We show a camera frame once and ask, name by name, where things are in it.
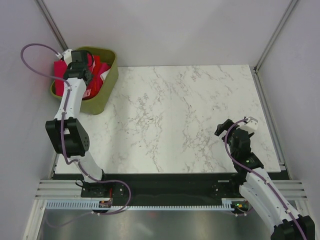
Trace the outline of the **crimson red t shirt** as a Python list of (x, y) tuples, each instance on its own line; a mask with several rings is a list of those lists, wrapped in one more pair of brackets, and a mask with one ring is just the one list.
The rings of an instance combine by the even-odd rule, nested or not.
[(101, 62), (98, 55), (94, 55), (94, 64), (89, 68), (93, 74), (92, 81), (86, 87), (83, 94), (83, 100), (94, 98), (102, 88), (102, 85), (109, 74), (111, 66), (105, 62)]

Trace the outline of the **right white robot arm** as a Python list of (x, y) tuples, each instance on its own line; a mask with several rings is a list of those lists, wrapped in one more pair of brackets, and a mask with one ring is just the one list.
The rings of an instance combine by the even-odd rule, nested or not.
[(233, 122), (227, 119), (218, 124), (216, 136), (222, 137), (227, 155), (237, 171), (229, 191), (235, 197), (244, 197), (270, 230), (272, 240), (314, 240), (315, 223), (309, 215), (303, 216), (278, 190), (260, 159), (252, 152), (251, 137), (258, 129), (253, 117)]

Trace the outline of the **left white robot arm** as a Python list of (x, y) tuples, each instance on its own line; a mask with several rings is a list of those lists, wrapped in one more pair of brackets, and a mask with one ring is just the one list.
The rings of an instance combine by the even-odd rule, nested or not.
[(102, 180), (104, 171), (89, 152), (90, 137), (78, 115), (83, 95), (93, 79), (89, 64), (94, 57), (86, 50), (66, 50), (62, 54), (67, 68), (63, 74), (64, 90), (54, 119), (45, 123), (45, 129), (57, 154), (67, 165), (74, 164), (83, 176), (79, 184), (81, 197), (104, 197), (110, 191), (108, 182)]

